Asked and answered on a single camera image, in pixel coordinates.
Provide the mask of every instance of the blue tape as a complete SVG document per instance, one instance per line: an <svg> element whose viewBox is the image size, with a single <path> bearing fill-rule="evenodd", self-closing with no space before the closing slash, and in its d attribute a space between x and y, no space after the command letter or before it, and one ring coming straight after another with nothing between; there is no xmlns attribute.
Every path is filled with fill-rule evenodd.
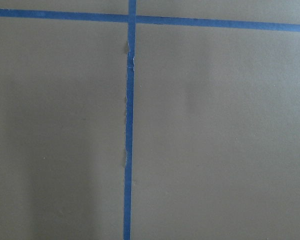
<svg viewBox="0 0 300 240"><path fill-rule="evenodd" d="M300 32L300 25L298 24L197 19L164 16L136 16L136 23Z"/></svg>
<svg viewBox="0 0 300 240"><path fill-rule="evenodd" d="M0 17L81 20L81 21L116 22L116 23L128 22L127 15L119 15L119 14L18 10L18 9L0 9Z"/></svg>
<svg viewBox="0 0 300 240"><path fill-rule="evenodd" d="M124 170L124 208L123 239L130 240L131 231L131 190L132 190L132 153L133 153L133 121L134 121L134 80L135 80L135 44L136 44L136 0L129 0L128 45L126 66L126 124Z"/></svg>

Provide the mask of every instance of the cardboard surface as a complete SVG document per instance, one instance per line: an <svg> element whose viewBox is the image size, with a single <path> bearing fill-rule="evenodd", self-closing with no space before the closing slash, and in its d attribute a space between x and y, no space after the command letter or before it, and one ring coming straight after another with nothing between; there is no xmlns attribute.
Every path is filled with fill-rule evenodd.
<svg viewBox="0 0 300 240"><path fill-rule="evenodd" d="M0 240L122 239L127 24L0 18Z"/></svg>
<svg viewBox="0 0 300 240"><path fill-rule="evenodd" d="M300 0L138 0L137 14L300 24Z"/></svg>
<svg viewBox="0 0 300 240"><path fill-rule="evenodd" d="M128 0L0 0L0 9L128 14Z"/></svg>
<svg viewBox="0 0 300 240"><path fill-rule="evenodd" d="M132 240L300 240L300 33L137 25Z"/></svg>

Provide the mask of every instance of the horizontal blue tape strip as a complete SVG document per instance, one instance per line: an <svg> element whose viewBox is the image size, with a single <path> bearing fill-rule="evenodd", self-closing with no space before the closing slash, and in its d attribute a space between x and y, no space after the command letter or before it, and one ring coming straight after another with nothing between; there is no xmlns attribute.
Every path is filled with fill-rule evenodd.
<svg viewBox="0 0 300 240"><path fill-rule="evenodd" d="M136 16L136 23L300 32L300 25L298 24L214 20L214 19L181 18L181 17L165 17L165 16Z"/></svg>
<svg viewBox="0 0 300 240"><path fill-rule="evenodd" d="M81 20L81 21L116 22L116 23L128 22L128 16L120 15L120 14L18 10L18 9L0 9L0 17Z"/></svg>

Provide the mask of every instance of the blue line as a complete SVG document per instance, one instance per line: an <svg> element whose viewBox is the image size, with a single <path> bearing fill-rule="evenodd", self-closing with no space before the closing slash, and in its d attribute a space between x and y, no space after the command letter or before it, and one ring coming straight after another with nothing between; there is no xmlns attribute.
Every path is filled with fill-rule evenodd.
<svg viewBox="0 0 300 240"><path fill-rule="evenodd" d="M136 16L136 23L300 32L300 25L298 24L181 18L165 16Z"/></svg>
<svg viewBox="0 0 300 240"><path fill-rule="evenodd" d="M117 22L117 23L128 22L127 15L119 15L119 14L18 10L18 9L0 9L0 17L81 20L81 21Z"/></svg>
<svg viewBox="0 0 300 240"><path fill-rule="evenodd" d="M131 188L132 188L132 153L133 153L133 121L134 121L134 80L135 80L135 43L136 43L136 0L129 0L128 45L126 66L126 124L125 151L126 163L124 171L124 217L123 239L130 240L131 231Z"/></svg>

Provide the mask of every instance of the blue painter's tape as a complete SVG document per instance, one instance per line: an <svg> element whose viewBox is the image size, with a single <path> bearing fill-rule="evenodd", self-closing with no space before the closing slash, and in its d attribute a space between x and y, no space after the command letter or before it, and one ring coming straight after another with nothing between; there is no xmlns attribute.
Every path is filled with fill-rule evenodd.
<svg viewBox="0 0 300 240"><path fill-rule="evenodd" d="M214 20L214 19L164 17L164 16L136 16L136 23L300 32L300 25L298 24Z"/></svg>
<svg viewBox="0 0 300 240"><path fill-rule="evenodd" d="M124 217L123 239L130 240L131 232L131 192L132 192L132 156L133 156L133 121L134 121L134 80L135 80L135 44L136 44L136 0L129 0L128 45L126 68L126 124L124 171Z"/></svg>
<svg viewBox="0 0 300 240"><path fill-rule="evenodd" d="M18 9L0 9L0 17L81 20L81 21L116 22L116 23L128 22L127 15L119 15L119 14L18 10Z"/></svg>

